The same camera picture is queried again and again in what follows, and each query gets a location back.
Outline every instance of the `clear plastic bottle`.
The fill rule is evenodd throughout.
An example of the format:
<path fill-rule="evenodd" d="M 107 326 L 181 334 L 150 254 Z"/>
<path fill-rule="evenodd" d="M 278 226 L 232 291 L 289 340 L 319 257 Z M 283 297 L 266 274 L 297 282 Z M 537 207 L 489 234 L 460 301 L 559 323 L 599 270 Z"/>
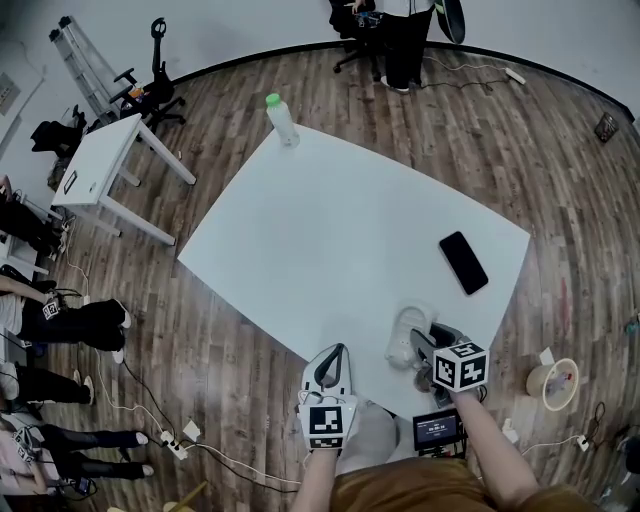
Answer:
<path fill-rule="evenodd" d="M 267 96 L 267 115 L 273 127 L 280 135 L 282 145 L 289 148 L 295 148 L 300 144 L 300 135 L 296 131 L 296 127 L 291 120 L 289 107 L 280 99 L 279 94 L 269 94 Z"/>

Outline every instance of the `black smartphone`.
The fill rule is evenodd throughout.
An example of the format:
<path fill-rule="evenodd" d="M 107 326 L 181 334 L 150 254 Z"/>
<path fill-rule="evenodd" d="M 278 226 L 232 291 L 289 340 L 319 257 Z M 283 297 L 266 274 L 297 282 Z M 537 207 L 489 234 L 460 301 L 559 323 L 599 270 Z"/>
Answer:
<path fill-rule="evenodd" d="M 460 231 L 440 240 L 440 248 L 467 295 L 477 292 L 489 282 L 469 242 Z"/>

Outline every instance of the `black office chair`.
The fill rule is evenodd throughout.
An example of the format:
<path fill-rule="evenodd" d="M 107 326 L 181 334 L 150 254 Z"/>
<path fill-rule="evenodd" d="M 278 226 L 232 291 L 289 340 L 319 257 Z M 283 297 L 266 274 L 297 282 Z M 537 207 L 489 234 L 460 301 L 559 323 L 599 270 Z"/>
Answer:
<path fill-rule="evenodd" d="M 367 0 L 358 9 L 358 13 L 366 14 L 356 17 L 351 11 L 351 6 L 346 5 L 352 1 L 330 0 L 331 18 L 329 18 L 329 23 L 340 34 L 341 39 L 355 39 L 356 46 L 356 50 L 353 53 L 336 63 L 333 71 L 340 73 L 343 64 L 366 57 L 371 62 L 373 80 L 379 82 L 380 70 L 378 69 L 377 56 L 382 46 L 382 37 L 378 25 L 382 15 L 375 12 L 376 4 L 374 0 Z"/>
<path fill-rule="evenodd" d="M 155 133 L 158 128 L 158 124 L 165 119 L 177 119 L 180 124 L 185 124 L 187 121 L 179 114 L 170 114 L 171 110 L 176 104 L 181 106 L 186 104 L 186 101 L 182 97 L 173 98 L 174 86 L 167 72 L 165 71 L 166 62 L 162 62 L 160 65 L 160 42 L 167 31 L 167 24 L 164 22 L 164 18 L 158 18 L 151 24 L 151 37 L 153 37 L 153 63 L 151 69 L 153 70 L 153 82 L 144 88 L 144 93 L 134 98 L 129 94 L 136 85 L 136 80 L 131 73 L 134 68 L 128 69 L 124 73 L 118 75 L 113 81 L 118 82 L 121 79 L 126 79 L 131 85 L 125 87 L 118 94 L 109 99 L 109 103 L 115 103 L 122 100 L 120 106 L 120 119 L 129 117 L 133 114 L 142 114 L 142 118 L 146 119 L 150 116 L 147 122 L 147 127 Z"/>

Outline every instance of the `electronic device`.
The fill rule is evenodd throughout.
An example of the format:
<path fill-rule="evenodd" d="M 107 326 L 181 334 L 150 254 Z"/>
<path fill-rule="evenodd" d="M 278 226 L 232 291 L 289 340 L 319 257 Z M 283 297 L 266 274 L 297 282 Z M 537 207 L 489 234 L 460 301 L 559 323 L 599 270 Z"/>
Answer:
<path fill-rule="evenodd" d="M 467 295 L 472 295 L 489 282 L 478 258 L 460 231 L 440 240 L 440 248 Z"/>
<path fill-rule="evenodd" d="M 413 447 L 421 456 L 464 458 L 466 439 L 467 434 L 456 409 L 413 418 Z M 447 450 L 448 446 L 453 447 L 453 452 Z"/>

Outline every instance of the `electrical outlet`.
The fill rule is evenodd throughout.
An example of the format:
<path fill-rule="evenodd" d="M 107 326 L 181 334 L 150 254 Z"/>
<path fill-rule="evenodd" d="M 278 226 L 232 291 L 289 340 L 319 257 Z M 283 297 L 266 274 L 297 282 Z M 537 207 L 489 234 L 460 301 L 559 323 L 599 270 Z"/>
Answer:
<path fill-rule="evenodd" d="M 162 442 L 167 443 L 167 448 L 171 450 L 171 453 L 178 457 L 178 459 L 184 460 L 187 458 L 187 450 L 178 445 L 171 432 L 163 431 L 160 439 Z"/>
<path fill-rule="evenodd" d="M 587 441 L 587 438 L 584 436 L 578 436 L 576 438 L 576 443 L 578 443 L 578 446 L 583 452 L 586 452 L 589 449 L 589 441 Z"/>

